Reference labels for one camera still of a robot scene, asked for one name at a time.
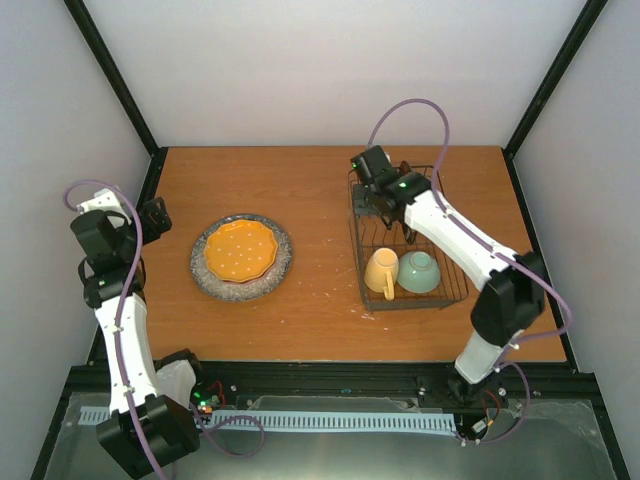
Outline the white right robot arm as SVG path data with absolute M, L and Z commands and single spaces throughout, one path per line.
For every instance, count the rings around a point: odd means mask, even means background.
M 467 385 L 484 381 L 514 341 L 545 309 L 544 265 L 500 244 L 462 216 L 437 186 L 437 169 L 426 177 L 396 167 L 380 146 L 351 159 L 365 202 L 389 228 L 398 223 L 437 246 L 479 292 L 471 311 L 472 334 L 454 362 Z

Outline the light green ceramic bowl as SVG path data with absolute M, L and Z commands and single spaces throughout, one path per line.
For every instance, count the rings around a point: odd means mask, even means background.
M 400 258 L 397 283 L 406 291 L 426 294 L 435 290 L 441 281 L 437 261 L 423 251 L 408 252 Z

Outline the orange white dotted plate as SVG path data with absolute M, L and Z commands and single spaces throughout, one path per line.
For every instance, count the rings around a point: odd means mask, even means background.
M 207 269 L 219 280 L 246 283 L 262 277 L 279 250 L 273 230 L 256 220 L 233 220 L 218 227 L 205 242 Z

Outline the yellow mug white inside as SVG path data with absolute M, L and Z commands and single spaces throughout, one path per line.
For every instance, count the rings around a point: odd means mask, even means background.
M 399 258 L 390 248 L 379 248 L 371 255 L 364 273 L 365 285 L 381 293 L 387 301 L 395 299 L 395 284 L 399 274 Z

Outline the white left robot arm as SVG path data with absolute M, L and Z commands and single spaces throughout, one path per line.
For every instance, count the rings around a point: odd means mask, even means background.
M 78 274 L 109 366 L 108 417 L 97 426 L 97 438 L 129 477 L 141 479 L 199 448 L 189 403 L 206 395 L 208 378 L 188 349 L 159 363 L 152 359 L 142 230 L 126 206 L 103 188 L 77 206 L 70 228 L 85 253 Z

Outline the brown rimmed beige plate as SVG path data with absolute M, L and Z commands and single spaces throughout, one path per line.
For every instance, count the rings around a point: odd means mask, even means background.
M 412 167 L 408 162 L 402 161 L 400 163 L 399 167 L 398 167 L 398 171 L 399 171 L 401 176 L 404 176 L 404 175 L 412 172 Z

